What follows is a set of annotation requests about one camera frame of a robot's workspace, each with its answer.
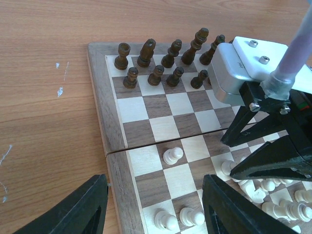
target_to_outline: black plastic part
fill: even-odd
[[[15,234],[102,234],[107,198],[106,176],[94,175]]]
[[[295,234],[216,175],[205,175],[203,206],[209,234]]]

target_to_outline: dark wooden chess piece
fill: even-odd
[[[209,65],[211,60],[213,59],[213,56],[215,54],[216,47],[225,41],[225,36],[224,35],[219,35],[215,38],[214,42],[211,43],[211,48],[202,54],[199,58],[199,61],[203,65]]]
[[[180,82],[180,77],[183,75],[183,67],[177,67],[172,75],[170,75],[166,82],[170,87],[176,87]]]
[[[137,85],[138,70],[136,67],[130,67],[128,70],[128,75],[123,80],[123,85],[127,89],[134,89]]]
[[[191,65],[195,58],[196,51],[201,49],[201,45],[207,40],[209,31],[207,28],[201,28],[196,34],[195,39],[191,42],[191,48],[182,55],[182,62]]]
[[[153,70],[153,73],[151,73],[149,76],[148,76],[148,83],[152,86],[157,86],[159,85],[159,83],[161,82],[161,76],[162,74],[164,73],[165,69],[163,66],[161,65],[157,65],[154,70]]]
[[[128,66],[127,56],[130,53],[130,45],[127,43],[120,43],[118,46],[119,56],[115,59],[115,67],[119,70],[126,70]]]
[[[154,54],[154,49],[156,46],[156,41],[154,39],[148,39],[141,51],[140,51],[140,56],[137,58],[137,64],[140,67],[148,67],[151,62],[151,58],[153,57]]]
[[[165,68],[172,68],[175,63],[175,57],[179,55],[179,51],[182,47],[182,41],[180,39],[176,39],[172,42],[171,47],[168,48],[168,54],[165,55],[161,60],[161,65]]]
[[[203,85],[203,81],[208,77],[207,70],[201,70],[197,77],[191,80],[191,86],[195,89],[199,89]]]

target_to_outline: screw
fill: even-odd
[[[291,109],[289,108],[289,106],[284,105],[280,110],[280,114],[281,115],[287,115],[289,112],[291,111]]]
[[[266,56],[261,56],[261,58],[259,58],[259,62],[261,62],[262,64],[268,64],[270,61],[269,57]]]
[[[250,109],[251,112],[258,112],[258,111],[260,111],[260,108],[261,107],[256,102],[252,102],[252,103],[249,104],[249,109]]]
[[[256,40],[251,40],[249,42],[249,46],[252,47],[252,48],[256,48],[258,45],[258,42]]]

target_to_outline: wooden table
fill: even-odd
[[[0,185],[0,233],[32,221],[92,175],[108,175],[88,43],[190,42],[201,27],[209,43],[218,34],[289,43],[307,8],[304,0],[2,0],[0,156],[12,149],[0,165],[7,188]],[[104,232],[115,234],[109,196]]]

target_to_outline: dark pawn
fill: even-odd
[[[127,89],[134,89],[137,85],[138,70],[136,67],[130,67],[128,75],[123,79],[123,85]]]
[[[172,75],[170,75],[166,82],[170,87],[176,87],[180,82],[180,77],[183,75],[183,67],[177,67]]]
[[[159,83],[161,82],[161,76],[162,74],[164,73],[165,69],[163,66],[161,65],[157,65],[154,70],[153,70],[153,73],[151,73],[149,76],[148,76],[148,83],[152,86],[157,86],[159,85]]]
[[[200,73],[198,73],[197,77],[194,77],[191,80],[191,86],[195,89],[199,89],[203,85],[203,81],[208,77],[207,70],[201,70]]]

